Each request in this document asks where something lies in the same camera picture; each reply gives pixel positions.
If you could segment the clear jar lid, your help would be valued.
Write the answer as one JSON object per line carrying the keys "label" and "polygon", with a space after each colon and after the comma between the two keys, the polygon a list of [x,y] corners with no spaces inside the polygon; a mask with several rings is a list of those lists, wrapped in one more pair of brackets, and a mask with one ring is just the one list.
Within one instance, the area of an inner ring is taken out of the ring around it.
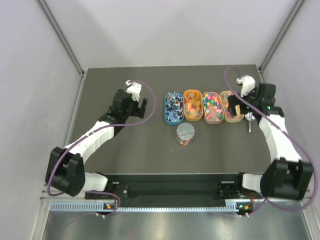
{"label": "clear jar lid", "polygon": [[181,123],[176,129],[177,136],[182,140],[190,140],[195,135],[195,128],[190,123]]}

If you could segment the clear plastic jar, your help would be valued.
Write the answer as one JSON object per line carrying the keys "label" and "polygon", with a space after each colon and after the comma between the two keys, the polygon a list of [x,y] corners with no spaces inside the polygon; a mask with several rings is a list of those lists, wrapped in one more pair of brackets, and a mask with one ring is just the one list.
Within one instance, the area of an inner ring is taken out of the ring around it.
{"label": "clear plastic jar", "polygon": [[187,147],[189,146],[192,142],[193,142],[193,137],[192,138],[189,138],[189,139],[184,139],[184,138],[181,138],[179,136],[176,137],[176,140],[177,142],[181,145],[181,146],[184,146],[184,147]]}

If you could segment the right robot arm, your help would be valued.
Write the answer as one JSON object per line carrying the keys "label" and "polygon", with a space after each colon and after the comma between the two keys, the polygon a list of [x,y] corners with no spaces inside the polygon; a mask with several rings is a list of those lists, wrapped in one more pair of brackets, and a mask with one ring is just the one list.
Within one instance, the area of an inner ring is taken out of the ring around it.
{"label": "right robot arm", "polygon": [[228,110],[233,117],[253,115],[265,137],[271,164],[263,174],[239,174],[238,182],[233,185],[234,194],[245,198],[254,191],[263,197],[302,200],[314,168],[302,160],[287,137],[284,112],[275,106],[276,86],[256,84],[249,76],[238,78],[236,82],[241,91],[239,97],[228,98]]}

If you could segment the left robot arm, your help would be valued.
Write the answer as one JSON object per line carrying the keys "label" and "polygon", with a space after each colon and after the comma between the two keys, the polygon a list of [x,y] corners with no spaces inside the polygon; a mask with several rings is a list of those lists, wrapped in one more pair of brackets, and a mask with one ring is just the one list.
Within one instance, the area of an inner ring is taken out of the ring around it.
{"label": "left robot arm", "polygon": [[65,147],[55,147],[49,156],[45,183],[47,189],[55,188],[60,194],[71,197],[81,192],[96,191],[109,198],[114,191],[108,178],[101,173],[88,173],[85,163],[105,142],[115,137],[130,117],[144,118],[147,98],[140,99],[142,85],[134,82],[127,89],[119,89],[107,113],[79,139]]}

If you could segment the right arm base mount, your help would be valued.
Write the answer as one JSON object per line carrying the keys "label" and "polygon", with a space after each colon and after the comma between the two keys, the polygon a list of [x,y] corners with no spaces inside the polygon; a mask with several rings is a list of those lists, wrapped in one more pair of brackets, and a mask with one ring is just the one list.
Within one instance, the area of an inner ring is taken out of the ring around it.
{"label": "right arm base mount", "polygon": [[244,172],[235,175],[233,181],[222,181],[217,184],[217,194],[221,199],[250,199],[260,195],[254,191],[242,187]]}

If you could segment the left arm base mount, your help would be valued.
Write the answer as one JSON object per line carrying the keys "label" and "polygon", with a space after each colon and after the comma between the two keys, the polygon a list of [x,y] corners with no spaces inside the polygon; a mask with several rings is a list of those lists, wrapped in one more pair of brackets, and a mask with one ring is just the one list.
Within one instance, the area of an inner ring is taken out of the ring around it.
{"label": "left arm base mount", "polygon": [[84,195],[86,200],[118,200],[119,196],[117,194],[117,184],[113,181],[108,181],[103,190],[90,190]]}

